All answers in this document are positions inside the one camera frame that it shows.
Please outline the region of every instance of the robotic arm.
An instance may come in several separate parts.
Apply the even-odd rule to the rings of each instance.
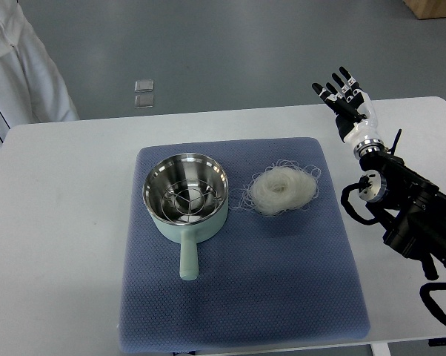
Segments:
[[[386,230],[384,243],[403,257],[420,261],[426,278],[436,280],[432,256],[446,268],[446,195],[394,156],[401,130],[393,147],[385,147],[376,132],[378,120],[370,97],[346,69],[340,67],[340,73],[347,84],[335,73],[332,77],[341,93],[331,83],[327,83],[327,88],[314,83],[312,88],[335,112],[340,138],[352,147],[366,172],[357,183],[343,190],[342,206],[359,223],[380,223]],[[355,190],[366,201],[373,219],[366,220],[353,209],[349,195]],[[393,216],[388,209],[398,211],[397,215]],[[435,290],[446,290],[446,283],[428,283],[421,287],[420,295],[434,317],[446,325],[446,315],[429,295]]]

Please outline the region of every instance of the vermicelli bundle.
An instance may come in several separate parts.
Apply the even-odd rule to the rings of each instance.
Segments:
[[[318,196],[320,174],[313,165],[300,168],[297,162],[280,159],[264,173],[253,176],[236,209],[256,210],[268,217],[299,209]]]

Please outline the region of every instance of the blue mat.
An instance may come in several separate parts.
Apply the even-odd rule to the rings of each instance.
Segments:
[[[278,159],[322,170],[306,211],[267,218],[229,211],[198,244],[200,276],[179,277],[180,245],[160,235],[142,201],[147,173],[174,154],[219,162],[232,191]],[[144,148],[133,182],[119,322],[123,352],[178,352],[288,341],[363,338],[370,329],[359,277],[319,143],[311,138]]]

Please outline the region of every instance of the saucepan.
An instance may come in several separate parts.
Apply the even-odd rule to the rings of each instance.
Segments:
[[[228,179],[204,154],[177,154],[157,164],[142,189],[157,229],[180,244],[180,278],[199,275],[197,243],[214,236],[228,214]]]

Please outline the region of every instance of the person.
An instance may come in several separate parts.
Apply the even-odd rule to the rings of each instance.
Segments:
[[[16,125],[78,120],[67,87],[18,0],[0,0],[0,150]]]

